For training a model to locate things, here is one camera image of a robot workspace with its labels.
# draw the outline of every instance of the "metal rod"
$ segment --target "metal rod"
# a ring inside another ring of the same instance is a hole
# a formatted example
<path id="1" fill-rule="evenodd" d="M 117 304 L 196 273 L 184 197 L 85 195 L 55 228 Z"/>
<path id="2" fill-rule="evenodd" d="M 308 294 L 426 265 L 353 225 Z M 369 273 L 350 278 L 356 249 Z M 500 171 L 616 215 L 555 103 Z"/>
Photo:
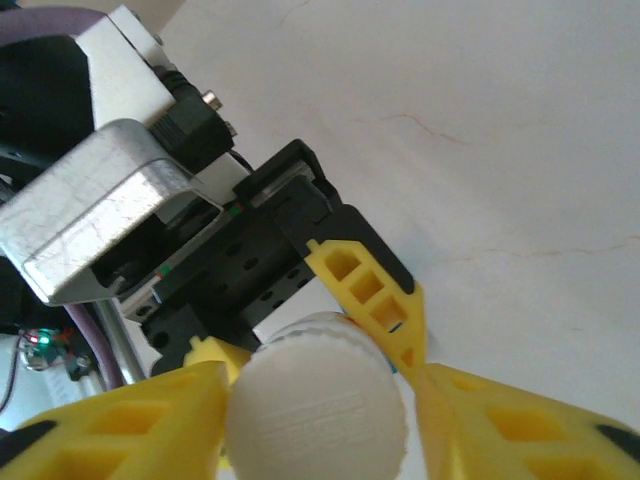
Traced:
<path id="1" fill-rule="evenodd" d="M 131 344 L 118 308 L 112 300 L 100 300 L 95 303 L 95 306 L 125 382 L 131 385 L 145 380 L 147 377 Z"/>

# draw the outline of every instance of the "purple cable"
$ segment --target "purple cable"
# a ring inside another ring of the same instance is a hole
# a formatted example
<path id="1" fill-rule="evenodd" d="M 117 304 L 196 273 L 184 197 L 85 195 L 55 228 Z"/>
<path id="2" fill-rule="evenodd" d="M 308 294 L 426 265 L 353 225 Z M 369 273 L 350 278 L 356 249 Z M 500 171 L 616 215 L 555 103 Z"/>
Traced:
<path id="1" fill-rule="evenodd" d="M 64 308 L 98 359 L 107 390 L 121 387 L 124 383 L 113 350 L 87 309 L 83 305 L 65 305 Z"/>
<path id="2" fill-rule="evenodd" d="M 41 37 L 80 35 L 106 16 L 76 7 L 40 7 L 0 12 L 0 47 Z"/>

